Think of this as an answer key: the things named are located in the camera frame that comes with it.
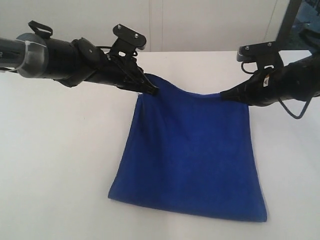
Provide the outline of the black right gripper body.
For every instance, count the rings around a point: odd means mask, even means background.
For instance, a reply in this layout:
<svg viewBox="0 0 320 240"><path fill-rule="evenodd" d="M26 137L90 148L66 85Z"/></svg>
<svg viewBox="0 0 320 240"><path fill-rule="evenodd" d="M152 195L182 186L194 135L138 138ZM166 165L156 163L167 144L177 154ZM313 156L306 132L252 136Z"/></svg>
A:
<svg viewBox="0 0 320 240"><path fill-rule="evenodd" d="M320 96L320 57L309 56L271 71L246 86L246 103L265 107L278 101Z"/></svg>

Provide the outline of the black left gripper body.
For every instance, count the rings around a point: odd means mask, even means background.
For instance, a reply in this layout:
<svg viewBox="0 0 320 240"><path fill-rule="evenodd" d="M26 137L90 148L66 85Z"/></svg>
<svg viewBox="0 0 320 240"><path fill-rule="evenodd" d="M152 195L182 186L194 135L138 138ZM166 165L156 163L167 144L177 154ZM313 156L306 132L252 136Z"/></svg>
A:
<svg viewBox="0 0 320 240"><path fill-rule="evenodd" d="M105 46L94 46L85 38L71 42L77 52L77 69L69 77L69 86L76 87L82 82L110 85L121 90L145 92L145 77L137 65L136 49L144 49L134 40L117 38L109 52Z"/></svg>

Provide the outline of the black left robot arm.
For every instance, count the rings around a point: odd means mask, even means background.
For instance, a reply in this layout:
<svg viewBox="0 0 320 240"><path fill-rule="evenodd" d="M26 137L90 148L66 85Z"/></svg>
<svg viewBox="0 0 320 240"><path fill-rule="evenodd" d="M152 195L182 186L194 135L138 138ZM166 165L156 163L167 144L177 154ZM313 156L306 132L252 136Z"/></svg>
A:
<svg viewBox="0 0 320 240"><path fill-rule="evenodd" d="M144 35L118 24L112 46L95 46L81 37L71 42L52 37L53 29L36 21L28 26L32 33L15 40L1 38L0 69L24 78L51 79L72 88L82 82L115 86L121 90L156 95L151 83L137 64L138 50L143 50Z"/></svg>

